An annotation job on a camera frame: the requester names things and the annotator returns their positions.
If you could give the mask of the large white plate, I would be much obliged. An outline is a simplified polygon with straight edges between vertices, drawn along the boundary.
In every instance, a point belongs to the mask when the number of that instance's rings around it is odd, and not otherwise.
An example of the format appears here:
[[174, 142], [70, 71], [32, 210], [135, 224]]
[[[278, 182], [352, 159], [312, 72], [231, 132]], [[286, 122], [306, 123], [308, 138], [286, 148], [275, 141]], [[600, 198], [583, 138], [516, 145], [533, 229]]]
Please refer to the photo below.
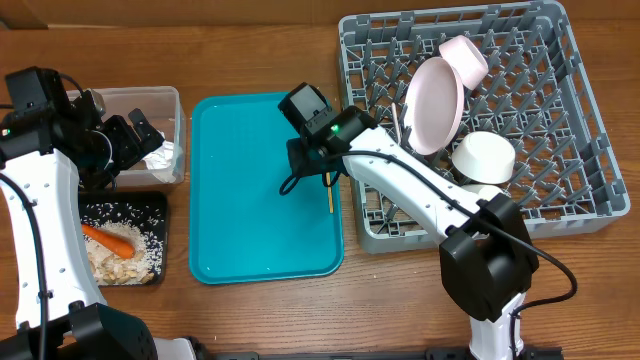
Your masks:
[[458, 72], [441, 57], [421, 64], [409, 84], [404, 124], [411, 128], [409, 145], [421, 155], [438, 152], [457, 132], [463, 112], [464, 88]]

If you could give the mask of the white tissue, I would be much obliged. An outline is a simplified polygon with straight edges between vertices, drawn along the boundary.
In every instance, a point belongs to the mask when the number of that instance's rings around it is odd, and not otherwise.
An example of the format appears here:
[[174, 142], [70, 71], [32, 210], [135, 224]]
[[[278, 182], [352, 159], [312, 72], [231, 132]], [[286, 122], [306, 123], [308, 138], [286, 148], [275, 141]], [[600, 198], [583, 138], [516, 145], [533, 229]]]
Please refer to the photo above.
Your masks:
[[180, 146], [164, 140], [158, 149], [143, 158], [143, 162], [161, 183], [178, 183], [183, 179], [183, 155], [184, 151]]

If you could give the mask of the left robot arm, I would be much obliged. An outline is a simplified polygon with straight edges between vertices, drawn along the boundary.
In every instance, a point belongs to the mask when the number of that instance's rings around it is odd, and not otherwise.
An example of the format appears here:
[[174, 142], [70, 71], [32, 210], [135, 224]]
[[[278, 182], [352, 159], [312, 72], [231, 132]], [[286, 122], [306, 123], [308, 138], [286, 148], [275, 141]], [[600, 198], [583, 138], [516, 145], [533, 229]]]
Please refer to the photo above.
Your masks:
[[102, 189], [160, 147], [139, 109], [101, 119], [90, 90], [70, 100], [67, 76], [31, 67], [6, 76], [1, 189], [19, 270], [16, 335], [4, 359], [190, 359], [188, 340], [155, 338], [145, 323], [107, 306], [90, 269], [78, 210], [81, 189]]

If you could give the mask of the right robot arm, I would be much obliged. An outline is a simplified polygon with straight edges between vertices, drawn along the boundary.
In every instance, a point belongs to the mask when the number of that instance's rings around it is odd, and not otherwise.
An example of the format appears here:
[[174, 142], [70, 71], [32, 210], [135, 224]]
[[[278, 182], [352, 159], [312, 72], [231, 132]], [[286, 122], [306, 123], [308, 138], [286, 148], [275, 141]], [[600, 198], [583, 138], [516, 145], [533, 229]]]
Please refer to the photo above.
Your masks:
[[442, 284], [470, 317], [470, 354], [515, 359], [524, 349], [518, 308], [539, 261], [518, 206], [490, 200], [444, 179], [397, 144], [356, 106], [334, 109], [301, 83], [278, 105], [297, 136], [286, 147], [288, 194], [303, 177], [334, 173], [366, 183], [424, 228], [439, 251]]

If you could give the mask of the wooden chopstick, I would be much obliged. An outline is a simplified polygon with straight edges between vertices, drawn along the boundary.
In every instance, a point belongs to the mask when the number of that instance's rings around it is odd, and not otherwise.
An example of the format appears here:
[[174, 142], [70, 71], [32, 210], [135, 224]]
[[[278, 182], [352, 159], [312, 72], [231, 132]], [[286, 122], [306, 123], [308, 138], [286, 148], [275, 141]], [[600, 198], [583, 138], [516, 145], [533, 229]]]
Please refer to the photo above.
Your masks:
[[329, 172], [325, 173], [324, 181], [326, 182], [327, 194], [328, 194], [328, 207], [329, 213], [334, 213], [334, 204], [333, 204], [333, 191], [331, 186], [331, 174]]

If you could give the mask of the small white cup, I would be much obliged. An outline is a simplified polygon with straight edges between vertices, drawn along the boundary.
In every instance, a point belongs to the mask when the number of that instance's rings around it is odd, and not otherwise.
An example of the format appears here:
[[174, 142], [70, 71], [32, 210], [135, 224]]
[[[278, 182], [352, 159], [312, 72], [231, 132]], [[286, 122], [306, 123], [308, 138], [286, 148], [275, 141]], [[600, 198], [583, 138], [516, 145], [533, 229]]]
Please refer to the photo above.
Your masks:
[[487, 201], [492, 200], [498, 194], [503, 194], [501, 188], [490, 184], [468, 184], [464, 185], [463, 189], [471, 193], [475, 193], [481, 199]]

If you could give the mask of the orange carrot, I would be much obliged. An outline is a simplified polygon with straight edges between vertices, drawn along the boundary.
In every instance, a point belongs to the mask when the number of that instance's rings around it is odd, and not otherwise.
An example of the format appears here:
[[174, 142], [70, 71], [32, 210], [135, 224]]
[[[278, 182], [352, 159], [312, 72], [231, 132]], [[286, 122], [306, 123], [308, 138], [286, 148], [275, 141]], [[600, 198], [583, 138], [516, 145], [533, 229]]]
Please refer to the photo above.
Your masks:
[[111, 235], [86, 224], [82, 225], [82, 231], [84, 235], [87, 235], [120, 258], [131, 259], [135, 255], [135, 248], [118, 236]]

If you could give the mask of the small white food bowl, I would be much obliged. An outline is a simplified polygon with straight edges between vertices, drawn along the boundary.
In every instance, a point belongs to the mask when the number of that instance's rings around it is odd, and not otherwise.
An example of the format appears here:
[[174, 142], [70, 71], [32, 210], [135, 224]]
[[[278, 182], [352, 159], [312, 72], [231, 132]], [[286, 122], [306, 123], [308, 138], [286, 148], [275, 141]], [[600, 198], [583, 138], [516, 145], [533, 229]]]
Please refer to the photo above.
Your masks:
[[439, 46], [441, 57], [457, 71], [463, 85], [474, 90], [488, 75], [485, 57], [467, 37], [458, 35]]

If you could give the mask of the white plastic spoon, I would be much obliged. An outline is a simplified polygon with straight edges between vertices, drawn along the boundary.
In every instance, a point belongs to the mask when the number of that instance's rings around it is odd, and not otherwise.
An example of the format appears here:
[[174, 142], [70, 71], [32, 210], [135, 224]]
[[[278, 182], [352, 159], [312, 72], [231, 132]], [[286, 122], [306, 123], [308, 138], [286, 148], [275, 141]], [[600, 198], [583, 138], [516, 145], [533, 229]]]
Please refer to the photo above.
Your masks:
[[394, 124], [394, 132], [395, 132], [395, 136], [396, 136], [396, 142], [398, 144], [401, 144], [402, 141], [402, 129], [399, 123], [399, 118], [398, 118], [398, 112], [397, 112], [397, 107], [395, 103], [392, 103], [390, 105], [391, 107], [391, 113], [392, 113], [392, 121]]

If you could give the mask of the white saucer plate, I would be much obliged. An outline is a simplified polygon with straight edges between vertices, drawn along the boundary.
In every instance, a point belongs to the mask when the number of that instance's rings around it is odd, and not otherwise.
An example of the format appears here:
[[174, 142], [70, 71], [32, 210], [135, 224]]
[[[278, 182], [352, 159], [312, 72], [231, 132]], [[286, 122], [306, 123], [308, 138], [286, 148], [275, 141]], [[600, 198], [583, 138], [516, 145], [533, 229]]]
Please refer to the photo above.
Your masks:
[[486, 131], [465, 136], [451, 155], [454, 167], [465, 177], [485, 184], [511, 179], [516, 153], [511, 143]]

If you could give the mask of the rice food scraps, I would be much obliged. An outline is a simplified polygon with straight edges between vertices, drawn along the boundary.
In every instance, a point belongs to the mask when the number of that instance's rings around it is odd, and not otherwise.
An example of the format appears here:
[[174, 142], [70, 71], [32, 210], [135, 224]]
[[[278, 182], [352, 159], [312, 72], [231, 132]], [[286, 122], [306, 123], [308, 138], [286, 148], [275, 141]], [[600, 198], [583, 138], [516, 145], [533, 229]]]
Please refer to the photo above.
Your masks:
[[142, 286], [162, 280], [167, 248], [163, 202], [85, 202], [79, 210], [98, 285]]

